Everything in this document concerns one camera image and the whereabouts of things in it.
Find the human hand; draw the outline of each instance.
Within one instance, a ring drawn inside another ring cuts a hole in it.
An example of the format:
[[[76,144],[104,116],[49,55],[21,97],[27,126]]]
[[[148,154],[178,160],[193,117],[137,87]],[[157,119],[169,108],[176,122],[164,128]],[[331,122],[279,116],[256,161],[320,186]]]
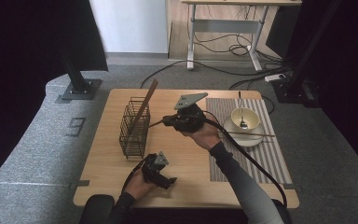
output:
[[[209,114],[205,116],[207,119],[217,122],[213,116]],[[202,128],[194,133],[181,132],[181,134],[191,137],[197,143],[197,145],[207,149],[208,151],[221,141],[219,133],[217,132],[217,128],[209,123],[204,123]]]
[[[143,198],[152,189],[155,189],[157,185],[154,183],[146,183],[144,180],[144,174],[142,174],[142,168],[138,169],[132,176],[127,187],[124,189],[127,193],[137,201]]]

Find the person's arm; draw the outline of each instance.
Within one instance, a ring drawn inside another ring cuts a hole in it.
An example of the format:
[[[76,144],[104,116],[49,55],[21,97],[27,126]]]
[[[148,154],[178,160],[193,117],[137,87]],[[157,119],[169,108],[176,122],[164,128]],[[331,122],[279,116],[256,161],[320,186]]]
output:
[[[155,187],[156,185],[153,183],[145,183],[142,169],[138,169],[118,198],[117,203],[109,216],[108,223],[124,223],[128,218],[131,206]]]
[[[249,218],[248,223],[283,223],[267,193],[232,158],[232,154],[226,151],[222,142],[212,147],[209,152],[216,158],[217,166],[233,188],[243,212]]]
[[[249,218],[248,223],[283,223],[281,216],[267,193],[240,167],[232,154],[226,151],[217,129],[205,123],[195,133],[182,133],[189,136],[216,158],[216,164],[233,188],[241,208]]]

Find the striped placemat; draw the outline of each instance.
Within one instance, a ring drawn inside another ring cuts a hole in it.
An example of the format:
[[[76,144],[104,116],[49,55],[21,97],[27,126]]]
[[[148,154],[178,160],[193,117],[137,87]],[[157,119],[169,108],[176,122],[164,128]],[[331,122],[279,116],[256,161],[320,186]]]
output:
[[[206,98],[206,108],[213,113],[223,126],[225,119],[240,105],[239,99]],[[242,106],[253,109],[260,117],[265,133],[275,134],[272,129],[269,113],[263,100],[242,99]],[[255,179],[257,183],[272,183],[250,161],[248,161],[226,137],[222,138],[227,151],[233,153],[241,167]],[[254,147],[243,147],[267,172],[269,172],[281,184],[292,184],[292,179],[287,170],[281,149],[276,137],[264,137],[263,141]],[[227,182],[226,177],[215,164],[215,159],[210,157],[211,181]]]

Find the white bowl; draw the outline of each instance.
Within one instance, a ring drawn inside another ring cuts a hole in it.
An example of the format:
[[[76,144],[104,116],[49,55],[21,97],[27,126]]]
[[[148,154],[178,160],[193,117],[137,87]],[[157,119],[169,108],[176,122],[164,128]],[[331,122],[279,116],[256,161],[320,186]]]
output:
[[[231,121],[234,123],[235,130],[237,132],[250,133],[260,124],[260,117],[249,108],[242,108],[243,121],[248,125],[247,129],[243,129],[240,126],[241,123],[241,109],[236,108],[231,112]]]

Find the wire basket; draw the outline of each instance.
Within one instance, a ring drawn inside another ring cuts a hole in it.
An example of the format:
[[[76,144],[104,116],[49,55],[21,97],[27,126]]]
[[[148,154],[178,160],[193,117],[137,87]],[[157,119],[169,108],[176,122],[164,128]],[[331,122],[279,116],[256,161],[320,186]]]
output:
[[[144,101],[144,97],[131,97],[129,104],[124,111],[123,120],[121,121],[121,132],[118,139],[124,156],[144,157],[147,132],[150,123],[149,105],[134,126],[135,117]]]

